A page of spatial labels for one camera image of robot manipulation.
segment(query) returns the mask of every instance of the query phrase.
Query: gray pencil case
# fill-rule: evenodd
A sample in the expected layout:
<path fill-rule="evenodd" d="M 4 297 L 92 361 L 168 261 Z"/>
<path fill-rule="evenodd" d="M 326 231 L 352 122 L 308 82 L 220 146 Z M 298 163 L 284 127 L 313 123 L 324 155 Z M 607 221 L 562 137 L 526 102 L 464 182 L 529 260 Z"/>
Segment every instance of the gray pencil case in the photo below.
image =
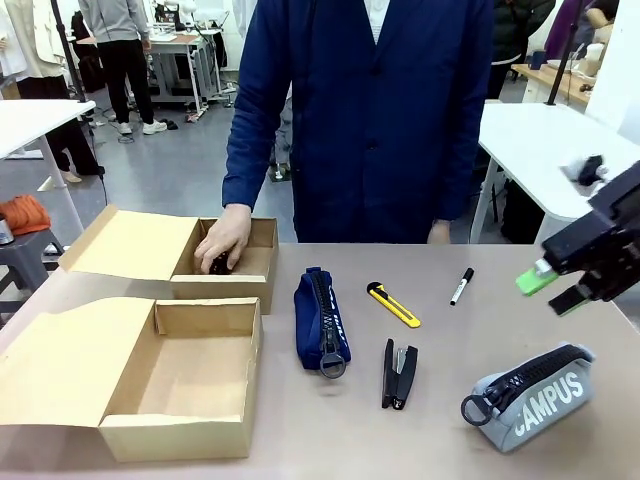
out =
<path fill-rule="evenodd" d="M 480 380 L 461 405 L 463 418 L 508 452 L 530 440 L 593 396 L 594 355 L 564 344 L 504 373 Z"/>

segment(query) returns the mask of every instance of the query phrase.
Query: yellow box cutter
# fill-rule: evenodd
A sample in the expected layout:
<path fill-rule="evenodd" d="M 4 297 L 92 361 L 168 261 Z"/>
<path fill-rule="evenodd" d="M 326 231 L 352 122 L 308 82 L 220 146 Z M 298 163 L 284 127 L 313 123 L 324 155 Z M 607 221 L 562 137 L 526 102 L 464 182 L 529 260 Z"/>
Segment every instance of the yellow box cutter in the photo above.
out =
<path fill-rule="evenodd" d="M 420 320 L 389 295 L 380 282 L 372 282 L 367 285 L 367 292 L 409 327 L 418 328 L 420 326 Z"/>

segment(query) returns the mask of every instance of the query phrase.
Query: blue pencil case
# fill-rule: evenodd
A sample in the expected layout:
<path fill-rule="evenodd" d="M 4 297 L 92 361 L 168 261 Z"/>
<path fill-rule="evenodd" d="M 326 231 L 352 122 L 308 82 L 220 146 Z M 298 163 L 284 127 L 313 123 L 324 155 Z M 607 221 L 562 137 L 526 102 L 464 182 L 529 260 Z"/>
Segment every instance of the blue pencil case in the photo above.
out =
<path fill-rule="evenodd" d="M 296 347 L 302 366 L 319 370 L 329 379 L 344 375 L 351 351 L 342 326 L 331 274 L 307 268 L 293 301 L 296 309 Z"/>

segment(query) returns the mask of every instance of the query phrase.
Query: gray hoodie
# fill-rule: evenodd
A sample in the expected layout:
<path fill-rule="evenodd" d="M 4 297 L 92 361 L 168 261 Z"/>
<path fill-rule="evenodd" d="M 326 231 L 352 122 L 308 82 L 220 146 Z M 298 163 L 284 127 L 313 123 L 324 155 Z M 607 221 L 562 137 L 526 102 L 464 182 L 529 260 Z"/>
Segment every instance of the gray hoodie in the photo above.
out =
<path fill-rule="evenodd" d="M 98 43 L 149 39 L 147 18 L 140 0 L 79 0 L 78 3 Z"/>

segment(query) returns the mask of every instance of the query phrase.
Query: gray stool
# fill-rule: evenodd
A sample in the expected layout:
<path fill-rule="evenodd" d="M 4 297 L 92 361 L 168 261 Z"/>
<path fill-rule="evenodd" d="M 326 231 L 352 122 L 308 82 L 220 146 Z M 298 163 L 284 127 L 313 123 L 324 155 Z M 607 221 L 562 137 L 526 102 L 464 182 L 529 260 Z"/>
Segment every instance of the gray stool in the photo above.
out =
<path fill-rule="evenodd" d="M 0 246 L 0 265 L 7 265 L 9 273 L 0 280 L 0 293 L 11 282 L 19 289 L 35 292 L 49 277 L 48 271 L 58 268 L 57 262 L 42 262 L 42 253 L 53 245 L 59 255 L 64 253 L 62 245 L 51 230 L 17 236 L 13 243 Z M 0 313 L 15 313 L 24 302 L 0 302 Z"/>

